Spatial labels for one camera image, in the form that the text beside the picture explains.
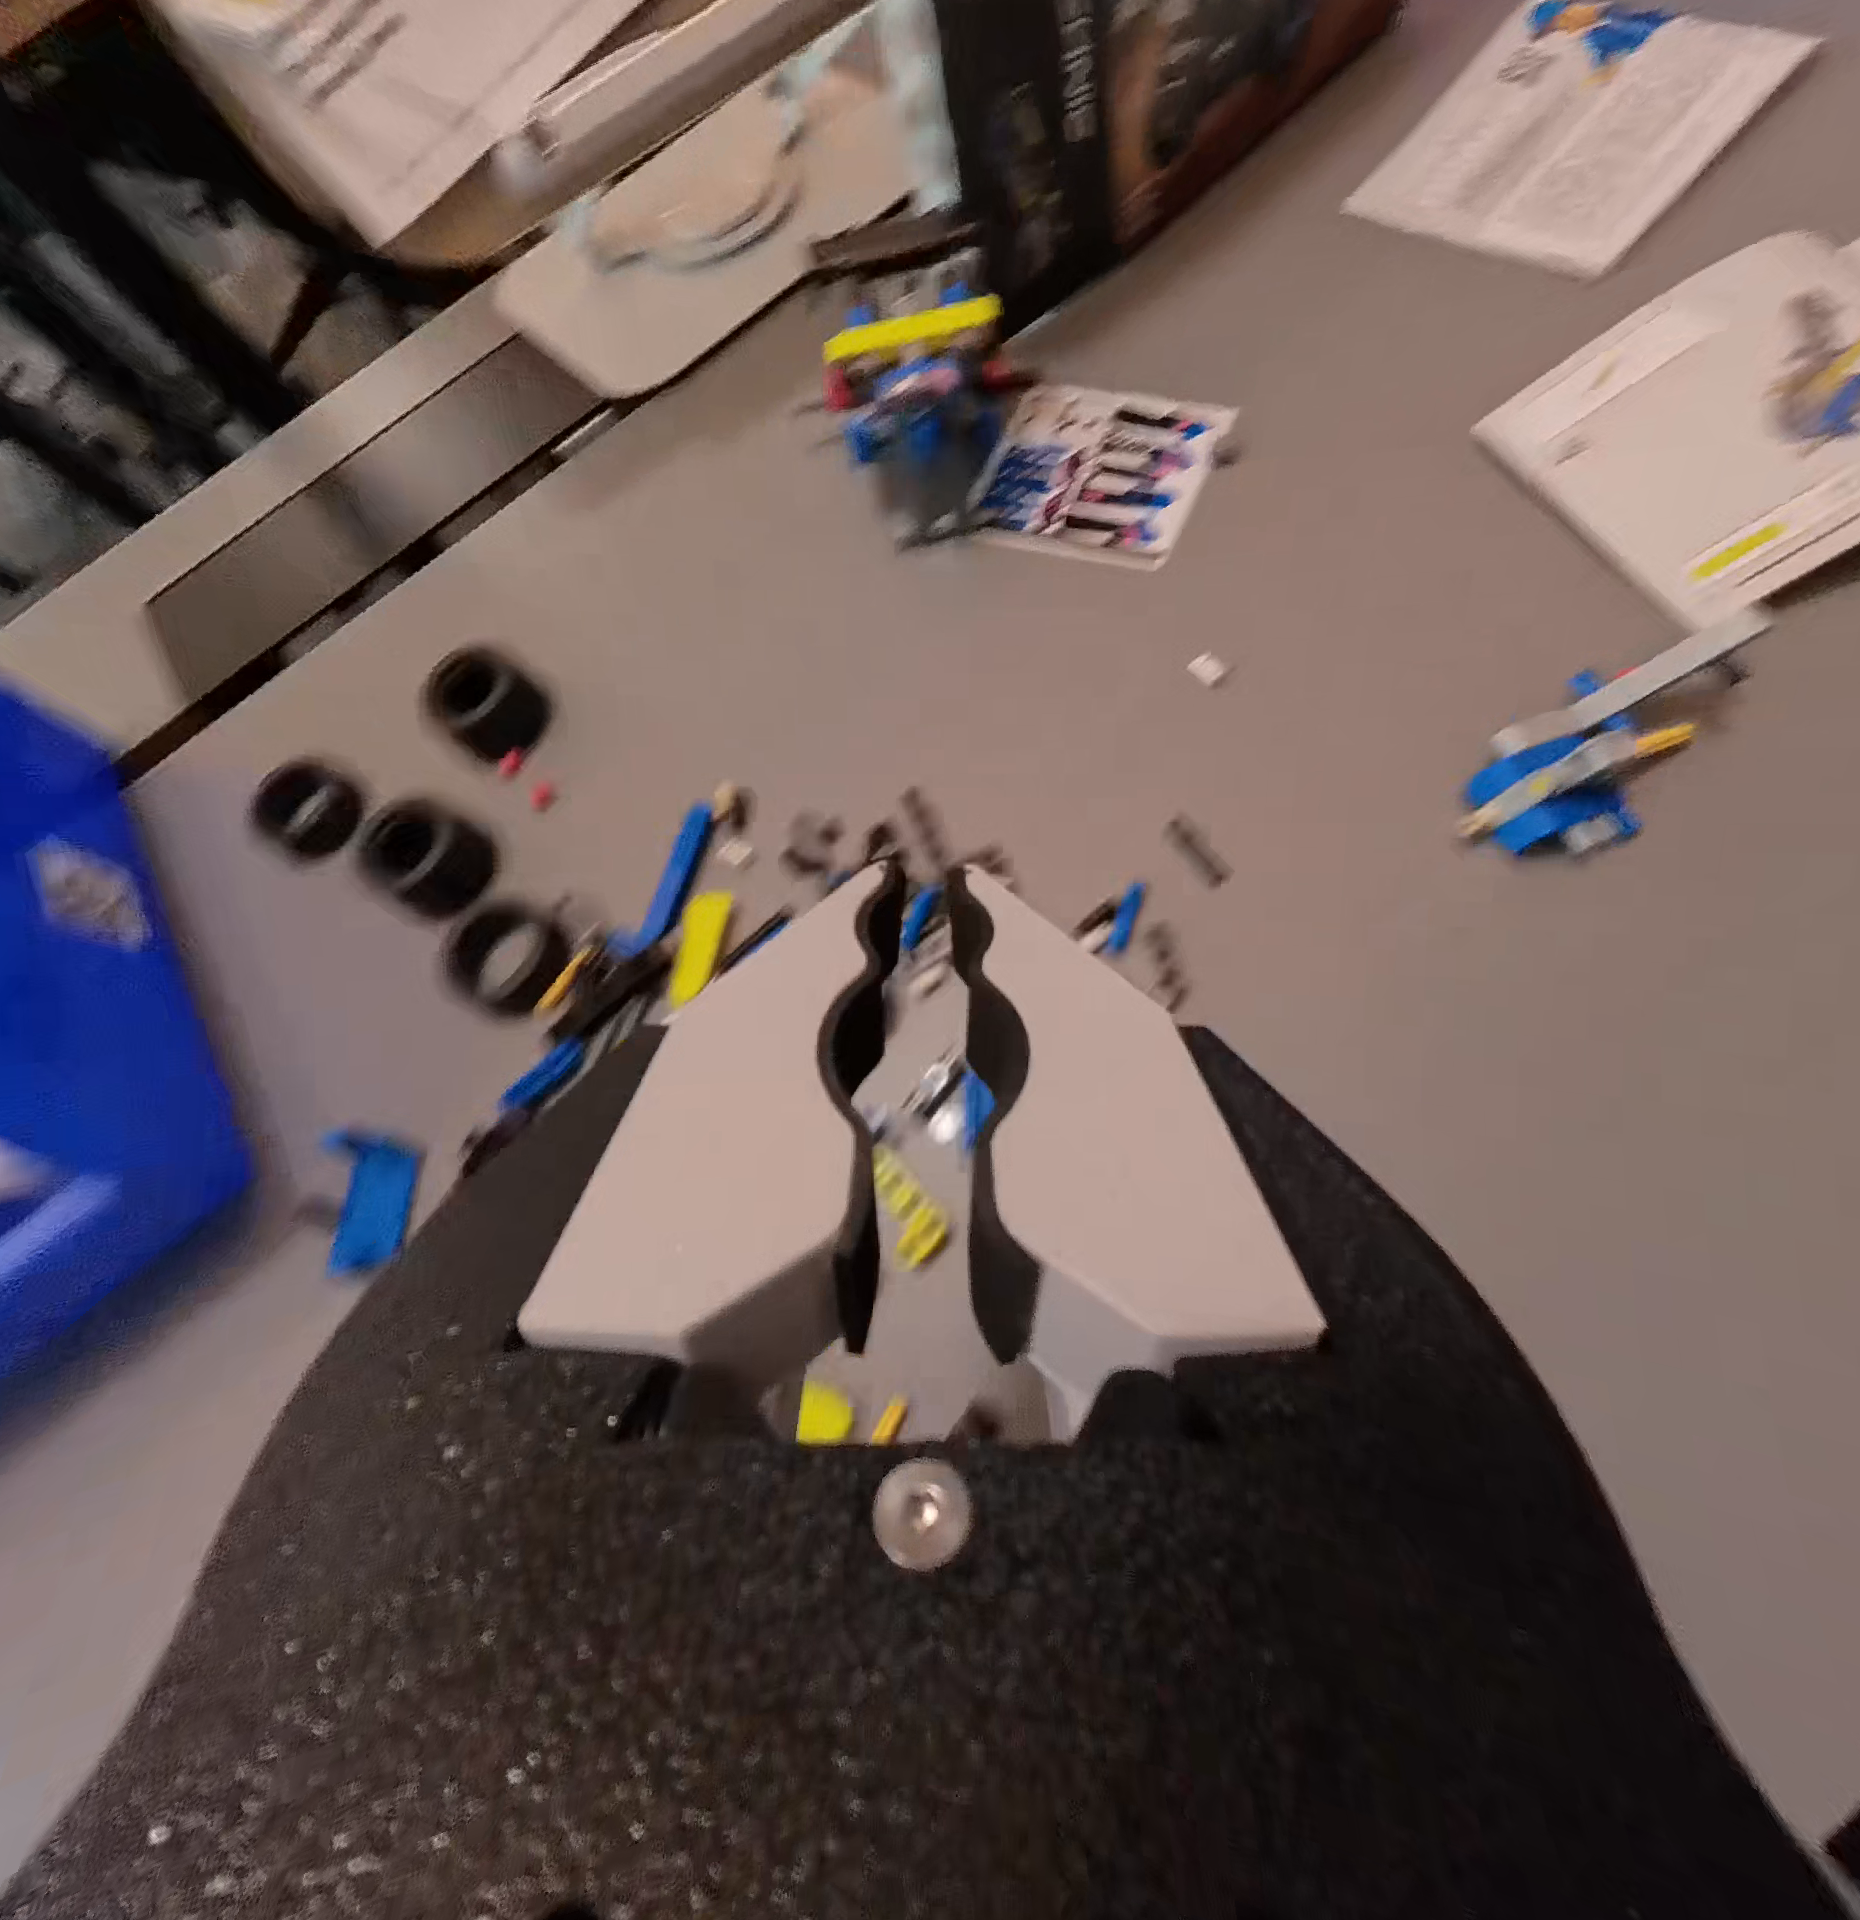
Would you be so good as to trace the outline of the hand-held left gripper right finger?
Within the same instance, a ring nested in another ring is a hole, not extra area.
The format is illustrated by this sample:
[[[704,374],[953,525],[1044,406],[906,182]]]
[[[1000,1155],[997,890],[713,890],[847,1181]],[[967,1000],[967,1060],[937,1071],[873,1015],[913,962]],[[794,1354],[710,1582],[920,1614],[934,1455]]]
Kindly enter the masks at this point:
[[[945,882],[971,1146],[971,1317],[1078,1438],[1112,1377],[1311,1352],[1324,1310],[1174,1019],[982,868]]]

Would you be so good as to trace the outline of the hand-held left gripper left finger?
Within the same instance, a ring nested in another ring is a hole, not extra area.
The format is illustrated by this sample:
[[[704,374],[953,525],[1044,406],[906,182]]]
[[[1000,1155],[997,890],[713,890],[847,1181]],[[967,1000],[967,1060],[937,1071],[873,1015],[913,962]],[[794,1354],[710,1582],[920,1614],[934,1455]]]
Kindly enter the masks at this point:
[[[855,1092],[904,905],[899,861],[867,862],[677,1010],[517,1310],[527,1352],[662,1370],[665,1430],[794,1433],[808,1366],[869,1335]]]

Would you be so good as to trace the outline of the pile of lego pieces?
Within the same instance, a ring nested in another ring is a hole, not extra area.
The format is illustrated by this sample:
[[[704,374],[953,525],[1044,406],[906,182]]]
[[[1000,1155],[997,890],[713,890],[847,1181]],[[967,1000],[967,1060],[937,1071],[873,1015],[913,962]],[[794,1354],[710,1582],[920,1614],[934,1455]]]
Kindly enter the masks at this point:
[[[642,941],[616,962],[599,953],[594,974],[570,991],[564,1017],[552,1029],[556,1060],[584,1053],[589,1039],[629,1007],[648,1007],[651,1000],[663,997],[673,1019],[713,979],[749,957],[796,918],[770,921],[737,956],[723,952],[728,900],[715,894],[684,897],[697,875],[707,816],[704,807],[698,824],[685,827],[687,851],[679,861],[682,875],[663,887],[662,903],[673,912],[669,928]],[[472,1341],[480,1307],[510,1310],[509,1333],[522,1344],[517,1310],[552,1255],[582,1188],[624,1117],[642,1071],[648,1068],[665,1032],[668,1026],[646,1026],[625,1046],[605,1050],[594,1066],[582,1068],[564,1083],[542,1071],[530,1073],[523,1081],[530,1095],[505,1106],[500,1124],[486,1135],[500,1153],[444,1202],[412,1250],[374,1283],[309,1374],[309,1383],[329,1375],[338,1365],[368,1366],[368,1355],[384,1346],[420,1346],[426,1335],[449,1338],[452,1320],[462,1324],[460,1338]],[[873,1131],[872,1136],[875,1216],[880,1216],[885,1207],[875,1161],[885,1143]]]

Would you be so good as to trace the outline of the small blue grey lego assembly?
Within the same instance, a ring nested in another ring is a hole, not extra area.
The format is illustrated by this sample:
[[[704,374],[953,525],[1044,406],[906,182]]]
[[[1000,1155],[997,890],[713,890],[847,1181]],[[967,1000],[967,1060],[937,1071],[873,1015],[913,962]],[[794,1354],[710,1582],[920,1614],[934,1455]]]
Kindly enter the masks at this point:
[[[1766,608],[1735,612],[1611,680],[1581,675],[1561,707],[1507,726],[1461,792],[1455,837],[1511,856],[1585,856],[1637,837],[1629,782],[1686,751],[1700,726],[1647,719],[1696,680],[1735,686],[1745,653],[1772,629]]]

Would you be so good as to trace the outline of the black rubber lego tire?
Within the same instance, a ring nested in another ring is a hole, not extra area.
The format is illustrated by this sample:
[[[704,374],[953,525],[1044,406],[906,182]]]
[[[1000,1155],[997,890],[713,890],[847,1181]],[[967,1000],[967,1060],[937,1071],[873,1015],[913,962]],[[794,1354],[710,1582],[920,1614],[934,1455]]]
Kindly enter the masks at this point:
[[[497,646],[446,653],[417,693],[422,717],[473,759],[500,766],[535,751],[552,726],[552,696]]]
[[[574,949],[572,928],[551,910],[506,897],[473,910],[441,953],[446,988],[494,1019],[522,1019],[558,984]]]
[[[484,897],[500,869],[494,837],[428,799],[383,804],[365,824],[359,874],[394,907],[446,923]]]
[[[368,799],[355,778],[324,761],[295,759],[275,767],[248,804],[253,832],[295,862],[321,862],[342,851],[365,823]]]

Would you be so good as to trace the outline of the lego sticker sheet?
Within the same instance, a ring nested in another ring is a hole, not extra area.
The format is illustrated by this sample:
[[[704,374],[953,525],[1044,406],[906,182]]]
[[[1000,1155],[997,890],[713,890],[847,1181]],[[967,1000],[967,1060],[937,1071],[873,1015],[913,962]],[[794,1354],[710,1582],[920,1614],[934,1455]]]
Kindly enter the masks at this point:
[[[969,503],[969,530],[1030,552],[1156,572],[1239,411],[1184,399],[1038,382],[1010,410]]]

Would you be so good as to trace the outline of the partly built lego vehicle chassis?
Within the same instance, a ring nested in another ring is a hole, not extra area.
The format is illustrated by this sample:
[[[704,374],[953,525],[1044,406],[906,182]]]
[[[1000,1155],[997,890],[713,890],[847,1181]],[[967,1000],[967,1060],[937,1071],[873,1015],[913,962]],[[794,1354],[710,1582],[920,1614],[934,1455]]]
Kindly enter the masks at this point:
[[[986,253],[895,253],[849,278],[822,346],[819,410],[869,475],[898,551],[956,540],[1035,374],[1005,347]]]

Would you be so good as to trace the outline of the dark cardboard lego box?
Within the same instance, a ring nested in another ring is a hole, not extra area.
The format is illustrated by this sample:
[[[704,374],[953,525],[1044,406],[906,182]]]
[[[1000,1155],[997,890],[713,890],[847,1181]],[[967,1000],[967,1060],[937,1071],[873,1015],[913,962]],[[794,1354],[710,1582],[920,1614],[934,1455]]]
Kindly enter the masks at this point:
[[[961,214],[1005,327],[1110,275],[1399,19],[1397,3],[936,3]]]

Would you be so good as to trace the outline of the blue plastic bin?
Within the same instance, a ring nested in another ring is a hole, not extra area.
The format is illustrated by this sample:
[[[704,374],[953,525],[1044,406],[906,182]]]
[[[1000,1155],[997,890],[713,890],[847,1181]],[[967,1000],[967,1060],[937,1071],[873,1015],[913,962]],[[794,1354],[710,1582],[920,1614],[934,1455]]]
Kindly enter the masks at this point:
[[[249,1176],[109,755],[0,687],[0,1383]]]

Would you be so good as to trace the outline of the tan cardboard piece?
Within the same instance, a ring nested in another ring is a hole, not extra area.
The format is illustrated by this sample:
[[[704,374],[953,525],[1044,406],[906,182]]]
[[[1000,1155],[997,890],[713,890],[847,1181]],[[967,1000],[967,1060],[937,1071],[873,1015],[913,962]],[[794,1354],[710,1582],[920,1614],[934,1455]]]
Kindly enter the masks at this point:
[[[814,273],[814,244],[913,185],[903,119],[829,79],[788,134],[767,90],[731,99],[490,282],[505,320],[602,399],[665,388]]]

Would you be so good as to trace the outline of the open instruction booklet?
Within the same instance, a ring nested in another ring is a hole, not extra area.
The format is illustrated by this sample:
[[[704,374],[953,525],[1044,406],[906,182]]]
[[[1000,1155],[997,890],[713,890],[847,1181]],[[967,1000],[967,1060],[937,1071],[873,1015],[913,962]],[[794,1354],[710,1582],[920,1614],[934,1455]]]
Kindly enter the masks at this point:
[[[1860,547],[1860,242],[1752,244],[1471,434],[1686,631],[1766,603]]]

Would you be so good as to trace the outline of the dark storage shelf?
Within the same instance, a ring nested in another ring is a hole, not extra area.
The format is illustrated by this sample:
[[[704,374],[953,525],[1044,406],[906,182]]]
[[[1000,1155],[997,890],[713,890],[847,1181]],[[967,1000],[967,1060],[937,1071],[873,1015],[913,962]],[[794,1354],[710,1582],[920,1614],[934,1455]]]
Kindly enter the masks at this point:
[[[0,5],[0,629],[443,310],[140,5]]]

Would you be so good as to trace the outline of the white printed paper leaflet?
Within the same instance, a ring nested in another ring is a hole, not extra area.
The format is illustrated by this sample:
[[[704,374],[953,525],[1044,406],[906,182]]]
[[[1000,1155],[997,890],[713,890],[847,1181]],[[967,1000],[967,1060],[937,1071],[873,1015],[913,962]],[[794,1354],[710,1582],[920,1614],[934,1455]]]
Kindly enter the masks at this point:
[[[1821,46],[1675,5],[1522,5],[1343,207],[1603,276]]]

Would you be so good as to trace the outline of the white paper sheet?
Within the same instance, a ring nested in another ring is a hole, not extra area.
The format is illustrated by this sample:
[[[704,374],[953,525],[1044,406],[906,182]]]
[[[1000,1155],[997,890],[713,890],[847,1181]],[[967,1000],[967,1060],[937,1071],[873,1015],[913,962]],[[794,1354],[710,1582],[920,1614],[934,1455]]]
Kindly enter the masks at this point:
[[[383,253],[636,3],[153,3],[175,60],[306,209]]]

